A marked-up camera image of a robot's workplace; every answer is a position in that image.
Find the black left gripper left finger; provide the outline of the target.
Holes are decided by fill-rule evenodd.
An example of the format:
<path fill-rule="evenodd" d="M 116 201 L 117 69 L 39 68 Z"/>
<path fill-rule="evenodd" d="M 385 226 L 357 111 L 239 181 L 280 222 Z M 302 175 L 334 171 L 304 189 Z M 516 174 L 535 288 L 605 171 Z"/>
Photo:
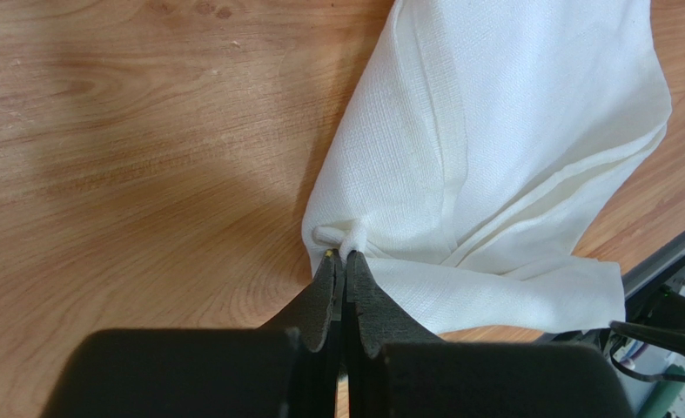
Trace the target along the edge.
<path fill-rule="evenodd" d="M 259 330 L 296 329 L 306 348 L 320 352 L 332 334 L 332 324 L 341 322 L 343 299 L 343 262 L 338 250 L 327 250 L 312 282 Z"/>

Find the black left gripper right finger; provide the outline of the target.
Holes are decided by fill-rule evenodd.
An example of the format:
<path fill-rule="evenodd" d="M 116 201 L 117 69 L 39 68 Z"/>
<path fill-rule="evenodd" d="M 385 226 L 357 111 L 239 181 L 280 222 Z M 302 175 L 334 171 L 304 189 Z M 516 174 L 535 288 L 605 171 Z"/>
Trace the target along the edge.
<path fill-rule="evenodd" d="M 352 341 L 369 359 L 376 358 L 386 345 L 442 342 L 378 285 L 365 255 L 357 251 L 346 259 L 346 307 L 350 309 Z"/>

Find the white cloth napkin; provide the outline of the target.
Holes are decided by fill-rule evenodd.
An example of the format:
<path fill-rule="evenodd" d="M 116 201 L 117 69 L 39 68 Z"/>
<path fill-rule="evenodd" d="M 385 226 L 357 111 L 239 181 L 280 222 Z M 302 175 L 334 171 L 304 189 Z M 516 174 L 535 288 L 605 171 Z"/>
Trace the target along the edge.
<path fill-rule="evenodd" d="M 433 333 L 626 315 L 574 249 L 666 135 L 647 1 L 397 1 L 308 200 L 312 267 L 359 251 Z"/>

